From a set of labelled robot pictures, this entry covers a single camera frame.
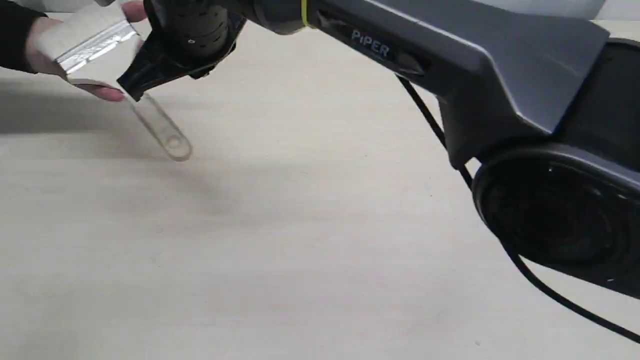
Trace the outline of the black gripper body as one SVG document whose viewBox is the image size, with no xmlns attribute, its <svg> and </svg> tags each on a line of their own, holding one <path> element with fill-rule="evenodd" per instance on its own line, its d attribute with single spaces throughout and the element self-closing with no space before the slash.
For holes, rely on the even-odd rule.
<svg viewBox="0 0 640 360">
<path fill-rule="evenodd" d="M 144 45 L 160 81 L 207 76 L 236 48 L 247 19 L 214 0 L 145 0 L 151 34 Z"/>
</svg>

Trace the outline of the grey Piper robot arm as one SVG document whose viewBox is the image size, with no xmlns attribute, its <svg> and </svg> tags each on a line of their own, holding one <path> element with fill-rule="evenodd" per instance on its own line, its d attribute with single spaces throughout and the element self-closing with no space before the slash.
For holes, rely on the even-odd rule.
<svg viewBox="0 0 640 360">
<path fill-rule="evenodd" d="M 588 19 L 474 0 L 146 0 L 151 34 L 118 78 L 207 75 L 245 21 L 308 27 L 432 93 L 450 164 L 516 256 L 639 297 L 639 43 Z"/>
</svg>

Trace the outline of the person's bare hand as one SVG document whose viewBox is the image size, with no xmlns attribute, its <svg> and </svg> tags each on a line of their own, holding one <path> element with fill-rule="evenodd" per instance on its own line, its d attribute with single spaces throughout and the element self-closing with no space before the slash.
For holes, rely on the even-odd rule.
<svg viewBox="0 0 640 360">
<path fill-rule="evenodd" d="M 146 18 L 140 0 L 115 0 L 90 4 L 63 20 L 39 19 L 27 41 L 27 59 L 35 72 L 58 76 L 102 100 L 130 100 L 117 84 L 124 69 L 114 64 L 131 64 L 143 42 L 134 25 Z"/>
</svg>

